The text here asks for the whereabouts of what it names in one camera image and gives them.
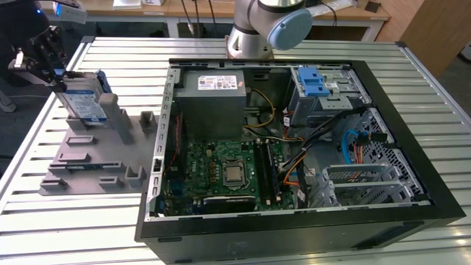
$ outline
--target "yellow wire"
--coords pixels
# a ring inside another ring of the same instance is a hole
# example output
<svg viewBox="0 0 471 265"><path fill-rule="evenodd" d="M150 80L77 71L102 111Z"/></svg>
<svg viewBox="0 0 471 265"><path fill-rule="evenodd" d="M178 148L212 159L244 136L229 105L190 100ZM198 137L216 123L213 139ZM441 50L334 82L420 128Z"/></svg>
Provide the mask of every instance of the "yellow wire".
<svg viewBox="0 0 471 265"><path fill-rule="evenodd" d="M274 119L274 107L272 102L269 101L268 97L257 90L257 89L252 89L253 91L256 91L260 96L262 96L262 98L265 99L265 101L268 102L270 108L272 108L272 117L269 118L269 120L261 124L252 124L252 125L244 125L244 128L258 128L265 126L266 124L269 124L272 122L272 120Z"/></svg>

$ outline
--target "cpu socket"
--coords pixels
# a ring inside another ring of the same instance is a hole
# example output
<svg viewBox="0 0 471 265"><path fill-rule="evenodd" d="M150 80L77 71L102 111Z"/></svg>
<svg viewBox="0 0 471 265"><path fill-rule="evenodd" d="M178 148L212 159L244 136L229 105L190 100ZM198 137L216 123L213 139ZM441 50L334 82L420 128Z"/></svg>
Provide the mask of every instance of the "cpu socket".
<svg viewBox="0 0 471 265"><path fill-rule="evenodd" d="M245 184L245 165L241 159L225 159L222 162L222 185L240 188Z"/></svg>

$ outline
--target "metal workbench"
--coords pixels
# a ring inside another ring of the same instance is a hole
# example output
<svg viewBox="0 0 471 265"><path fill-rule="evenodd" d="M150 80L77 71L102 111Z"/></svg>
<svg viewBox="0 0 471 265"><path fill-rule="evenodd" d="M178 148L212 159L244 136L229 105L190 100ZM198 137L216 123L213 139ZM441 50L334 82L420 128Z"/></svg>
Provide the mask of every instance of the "metal workbench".
<svg viewBox="0 0 471 265"><path fill-rule="evenodd" d="M222 40L96 38L80 44L69 69L101 68L126 113L158 113L166 60L224 55ZM305 41L289 51L276 51L274 57L368 62L468 217L382 249L224 264L469 264L471 120L408 49L393 43ZM42 197L37 193L68 128L65 117L50 96L1 179L0 263L160 264L146 246L133 241L140 194Z"/></svg>

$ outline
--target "ram slot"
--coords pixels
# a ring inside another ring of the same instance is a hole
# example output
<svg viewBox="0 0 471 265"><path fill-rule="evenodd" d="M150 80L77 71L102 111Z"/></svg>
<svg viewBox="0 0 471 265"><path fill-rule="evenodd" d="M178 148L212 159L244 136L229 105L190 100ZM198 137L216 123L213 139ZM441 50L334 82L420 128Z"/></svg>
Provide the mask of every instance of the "ram slot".
<svg viewBox="0 0 471 265"><path fill-rule="evenodd" d="M260 201L269 205L276 200L276 193L273 188L273 160L268 143L253 143L253 157Z"/></svg>
<svg viewBox="0 0 471 265"><path fill-rule="evenodd" d="M272 175L273 193L274 193L276 201L278 202L281 200L281 198L277 196L280 193L280 186L277 184L277 171L276 171L274 158L272 155L272 147L269 145L269 142L266 144L266 152L268 152L268 161L269 161L269 172Z"/></svg>

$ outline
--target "power cable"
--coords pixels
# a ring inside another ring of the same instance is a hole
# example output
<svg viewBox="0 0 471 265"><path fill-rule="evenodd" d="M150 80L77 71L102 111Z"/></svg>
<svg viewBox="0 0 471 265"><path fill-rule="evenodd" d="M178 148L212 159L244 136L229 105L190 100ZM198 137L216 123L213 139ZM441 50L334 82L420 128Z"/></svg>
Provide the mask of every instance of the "power cable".
<svg viewBox="0 0 471 265"><path fill-rule="evenodd" d="M188 29L189 29L189 32L190 32L192 36L194 37L194 27L193 27L193 24L190 23L189 16L188 16L188 11L186 11L186 6L184 5L184 1L182 0L181 0L181 5L182 5L182 10L184 10L184 15L186 15Z"/></svg>
<svg viewBox="0 0 471 265"><path fill-rule="evenodd" d="M217 38L217 29L216 29L216 18L214 18L214 10L212 9L212 3L209 1L209 8L210 8L210 16L212 16L212 23L214 25L214 38Z"/></svg>
<svg viewBox="0 0 471 265"><path fill-rule="evenodd" d="M194 10L196 10L196 37L200 38L200 32L198 32L198 12L197 12L197 0L194 1Z"/></svg>
<svg viewBox="0 0 471 265"><path fill-rule="evenodd" d="M329 8L329 10L332 11L332 13L333 13L333 24L332 24L332 26L336 27L337 26L337 14L336 14L336 11L333 10L333 8L329 5L324 4L322 1L320 3L324 6L326 6Z"/></svg>

